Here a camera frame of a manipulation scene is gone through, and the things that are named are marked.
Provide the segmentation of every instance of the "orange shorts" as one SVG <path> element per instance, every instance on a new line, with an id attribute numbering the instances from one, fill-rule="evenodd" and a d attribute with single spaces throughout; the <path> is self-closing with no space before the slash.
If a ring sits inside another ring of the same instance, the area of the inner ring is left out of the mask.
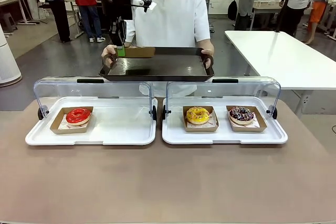
<path id="1" fill-rule="evenodd" d="M 327 4 L 325 2 L 314 2 L 313 10 L 310 13 L 309 23 L 318 23 L 324 14 Z"/>

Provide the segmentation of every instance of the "red icing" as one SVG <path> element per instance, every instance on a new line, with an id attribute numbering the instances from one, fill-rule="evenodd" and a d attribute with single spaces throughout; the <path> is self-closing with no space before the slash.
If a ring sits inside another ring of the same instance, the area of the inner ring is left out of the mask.
<path id="1" fill-rule="evenodd" d="M 74 109 L 67 114 L 66 120 L 68 123 L 80 123 L 86 120 L 90 114 L 88 109 Z"/>

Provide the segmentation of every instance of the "black pants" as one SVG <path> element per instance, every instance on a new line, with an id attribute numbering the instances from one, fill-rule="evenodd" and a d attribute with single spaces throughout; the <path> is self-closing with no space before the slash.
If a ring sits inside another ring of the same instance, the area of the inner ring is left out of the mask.
<path id="1" fill-rule="evenodd" d="M 239 13 L 236 19 L 235 31 L 246 31 L 251 16 L 241 16 Z"/>
<path id="2" fill-rule="evenodd" d="M 64 0 L 49 1 L 50 9 L 55 17 L 59 38 L 62 42 L 70 41 L 70 30 Z"/>
<path id="3" fill-rule="evenodd" d="M 298 25 L 304 14 L 304 11 L 305 11 L 305 8 L 304 9 L 292 9 L 288 6 L 284 7 L 281 10 L 280 15 L 279 15 L 279 20 L 280 20 L 280 17 L 282 16 L 280 31 L 284 31 L 285 33 L 294 37 L 294 33 L 298 28 Z"/>

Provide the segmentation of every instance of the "green object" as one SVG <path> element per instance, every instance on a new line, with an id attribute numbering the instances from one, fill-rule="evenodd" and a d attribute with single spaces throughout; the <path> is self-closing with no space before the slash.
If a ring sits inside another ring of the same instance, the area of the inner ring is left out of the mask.
<path id="1" fill-rule="evenodd" d="M 126 54 L 125 54 L 125 47 L 124 46 L 122 46 L 122 47 L 118 47 L 117 48 L 117 52 L 118 52 L 118 57 L 125 57 L 126 56 Z"/>

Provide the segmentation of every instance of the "white serving tray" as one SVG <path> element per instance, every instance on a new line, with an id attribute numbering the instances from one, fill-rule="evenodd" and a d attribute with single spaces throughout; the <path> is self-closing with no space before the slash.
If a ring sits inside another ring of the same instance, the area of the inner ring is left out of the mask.
<path id="1" fill-rule="evenodd" d="M 267 128 L 261 133 L 232 131 L 227 116 L 227 105 L 256 106 L 265 119 Z M 277 120 L 266 114 L 267 107 L 257 97 L 169 98 L 172 113 L 162 122 L 162 138 L 169 144 L 283 144 L 288 136 Z M 216 132 L 189 133 L 184 130 L 183 106 L 213 106 L 219 128 Z"/>
<path id="2" fill-rule="evenodd" d="M 158 107 L 153 99 L 152 105 Z M 61 108 L 93 106 L 86 133 L 57 135 L 50 130 Z M 156 121 L 149 114 L 148 98 L 64 97 L 49 109 L 26 136 L 29 145 L 146 145 L 155 138 Z"/>

